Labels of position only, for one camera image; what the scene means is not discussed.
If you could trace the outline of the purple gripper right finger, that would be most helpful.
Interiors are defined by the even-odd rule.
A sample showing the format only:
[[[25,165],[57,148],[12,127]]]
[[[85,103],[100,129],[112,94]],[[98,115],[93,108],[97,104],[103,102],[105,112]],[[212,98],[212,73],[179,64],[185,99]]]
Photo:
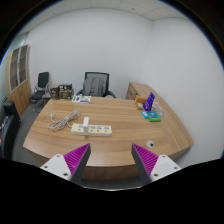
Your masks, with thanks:
[[[131,153],[143,184],[149,184],[180,170],[167,155],[156,155],[139,145],[133,144]]]

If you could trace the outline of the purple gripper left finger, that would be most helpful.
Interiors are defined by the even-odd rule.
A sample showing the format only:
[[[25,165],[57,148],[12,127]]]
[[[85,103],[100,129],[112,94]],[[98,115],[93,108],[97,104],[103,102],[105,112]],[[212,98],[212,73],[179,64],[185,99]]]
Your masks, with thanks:
[[[65,180],[78,184],[91,154],[90,144],[86,144],[62,155],[56,154],[41,169]]]

